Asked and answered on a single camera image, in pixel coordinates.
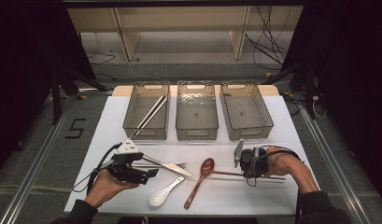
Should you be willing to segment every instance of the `brown wooden spoon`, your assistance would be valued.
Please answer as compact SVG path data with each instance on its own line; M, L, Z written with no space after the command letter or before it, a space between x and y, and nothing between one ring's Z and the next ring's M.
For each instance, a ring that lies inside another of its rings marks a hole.
M194 196L196 195L197 190L199 189L200 183L202 183L202 180L211 174L211 171L214 170L214 160L211 158L208 158L202 163L202 166L200 167L200 178L196 183L196 186L194 186L193 191L190 194L190 197L185 202L184 207L189 208L191 206L191 202L193 201Z

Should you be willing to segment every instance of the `transparent plastic bin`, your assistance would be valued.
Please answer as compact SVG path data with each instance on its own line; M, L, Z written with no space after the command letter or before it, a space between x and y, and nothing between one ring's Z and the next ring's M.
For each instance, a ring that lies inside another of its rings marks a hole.
M212 81L179 81L177 139L216 140L218 114Z
M141 121L146 117L159 98L167 97L167 101L146 124L143 129L138 129ZM136 82L133 85L129 107L123 122L123 129L130 137L134 132L139 134L134 140L165 140L167 139L167 122L170 105L170 82Z
M255 81L223 82L220 100L230 140L268 137L274 123Z

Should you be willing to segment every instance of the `human hand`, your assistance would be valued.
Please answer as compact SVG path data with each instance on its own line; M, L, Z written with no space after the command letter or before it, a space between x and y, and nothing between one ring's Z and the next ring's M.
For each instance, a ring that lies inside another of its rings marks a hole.
M267 153L282 150L280 147L268 147ZM301 193L318 191L318 186L310 169L289 153L277 153L269 156L269 170L263 176L290 174L298 184Z
M113 177L108 170L100 171L91 191L85 199L86 203L98 208L103 203L111 200L115 195L125 189L137 188L139 184L122 182Z

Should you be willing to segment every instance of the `white table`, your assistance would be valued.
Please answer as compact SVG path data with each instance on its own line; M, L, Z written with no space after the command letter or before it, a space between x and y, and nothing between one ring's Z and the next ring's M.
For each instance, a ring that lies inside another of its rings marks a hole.
M159 161L186 162L186 169L194 178L186 177L176 186L165 203L159 207L149 205L149 195L170 185L177 173L160 169L156 177L147 185L125 190L99 208L99 213L120 216L146 217L257 217L294 216L297 199L297 185L290 175L286 180L258 179L257 187L248 186L241 176L210 175L201 184L189 209L184 208L193 187L200 176L200 166L207 158L213 158L217 171L240 173L240 167L233 167L233 152L238 141L230 141L226 130L221 103L217 97L219 115L218 137L215 141L178 142L175 128L176 91L171 92L168 137L165 141L134 141L142 152ZM263 96L275 124L269 137L261 140L246 140L244 148L263 145L277 145L294 150L310 167L290 114L281 96ZM87 176L106 151L119 142L124 142L126 134L122 129L129 96L110 96L96 128L89 151L79 171L76 183ZM72 192L65 212L70 212L76 199L84 199L86 192Z

